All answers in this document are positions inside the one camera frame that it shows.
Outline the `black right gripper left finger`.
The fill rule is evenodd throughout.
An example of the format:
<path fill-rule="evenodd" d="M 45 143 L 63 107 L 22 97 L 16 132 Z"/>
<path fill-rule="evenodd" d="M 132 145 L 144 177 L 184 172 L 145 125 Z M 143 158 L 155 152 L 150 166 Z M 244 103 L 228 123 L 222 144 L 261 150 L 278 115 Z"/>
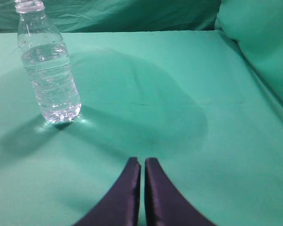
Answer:
<path fill-rule="evenodd" d="M 76 226 L 136 226 L 140 208 L 141 165 L 130 157 L 113 186 Z"/>

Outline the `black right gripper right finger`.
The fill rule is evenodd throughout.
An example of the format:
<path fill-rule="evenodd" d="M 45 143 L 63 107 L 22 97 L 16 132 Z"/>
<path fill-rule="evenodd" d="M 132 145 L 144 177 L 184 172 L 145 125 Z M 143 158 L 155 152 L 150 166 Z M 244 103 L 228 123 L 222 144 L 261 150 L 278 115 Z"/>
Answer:
<path fill-rule="evenodd" d="M 168 178 L 157 158 L 145 160 L 145 213 L 148 226 L 213 226 Z"/>

